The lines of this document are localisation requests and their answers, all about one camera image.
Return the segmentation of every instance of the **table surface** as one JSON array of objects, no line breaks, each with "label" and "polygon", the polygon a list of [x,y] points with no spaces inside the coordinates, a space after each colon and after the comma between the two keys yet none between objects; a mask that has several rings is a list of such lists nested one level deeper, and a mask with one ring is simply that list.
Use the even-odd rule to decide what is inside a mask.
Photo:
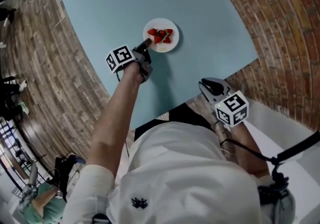
[{"label": "table surface", "polygon": [[204,77],[225,79],[257,58],[230,0],[63,0],[73,28],[107,91],[118,84],[105,57],[109,50],[143,41],[154,18],[167,18],[180,32],[169,53],[150,51],[153,73],[142,84],[131,128],[166,113],[200,93]]}]

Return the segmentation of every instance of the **wall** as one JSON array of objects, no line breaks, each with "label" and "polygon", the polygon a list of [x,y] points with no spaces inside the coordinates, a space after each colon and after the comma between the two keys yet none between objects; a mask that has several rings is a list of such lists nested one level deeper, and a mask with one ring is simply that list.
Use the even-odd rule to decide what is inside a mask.
[{"label": "wall", "polygon": [[15,184],[11,181],[6,173],[0,176],[0,196],[9,203],[13,194],[12,191],[15,188]]},{"label": "wall", "polygon": [[231,0],[259,59],[228,78],[253,98],[320,129],[320,0]]},{"label": "wall", "polygon": [[4,199],[0,196],[0,221],[5,224],[14,223],[9,207]]},{"label": "wall", "polygon": [[[313,134],[303,125],[257,101],[249,100],[249,103],[247,126],[266,156],[276,156]],[[319,212],[314,210],[320,207],[320,178],[316,166],[319,162],[320,149],[317,148],[304,154],[300,160],[288,162],[279,168],[290,178],[289,188],[297,202],[297,220],[303,220],[304,224],[315,224],[310,219],[319,217]]]},{"label": "wall", "polygon": [[[281,147],[252,124],[246,123],[246,126],[257,142],[262,154],[266,156],[276,156],[283,151]],[[269,170],[272,171],[273,165],[268,164],[268,166]],[[320,204],[320,186],[296,161],[282,165],[279,171],[289,177],[289,189],[296,200],[295,223],[300,223],[302,219],[308,216],[310,212]]]}]

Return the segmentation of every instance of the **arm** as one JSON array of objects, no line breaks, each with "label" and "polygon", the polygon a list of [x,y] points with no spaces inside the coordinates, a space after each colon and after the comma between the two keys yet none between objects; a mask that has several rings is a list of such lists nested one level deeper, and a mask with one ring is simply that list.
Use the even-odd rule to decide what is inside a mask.
[{"label": "arm", "polygon": [[9,82],[9,81],[14,81],[15,77],[14,76],[10,76],[10,77],[6,77],[1,79],[2,82]]},{"label": "arm", "polygon": [[38,195],[31,203],[33,207],[36,209],[36,211],[39,213],[39,215],[43,218],[43,209],[46,206],[46,204],[55,197],[57,193],[57,187],[53,186],[50,188],[50,190],[44,192],[41,195]]},{"label": "arm", "polygon": [[116,176],[142,80],[138,63],[129,64],[94,128],[87,165],[100,165]]},{"label": "arm", "polygon": [[[231,128],[231,134],[234,140],[258,153],[261,153],[258,145],[243,123]],[[252,174],[257,178],[270,175],[266,161],[257,158],[249,151],[241,147],[236,146],[235,148],[239,166],[242,167],[247,173]]]},{"label": "arm", "polygon": [[91,223],[97,213],[106,213],[107,195],[114,185],[143,80],[138,63],[129,64],[124,72],[94,128],[87,164],[64,210],[66,223]]}]

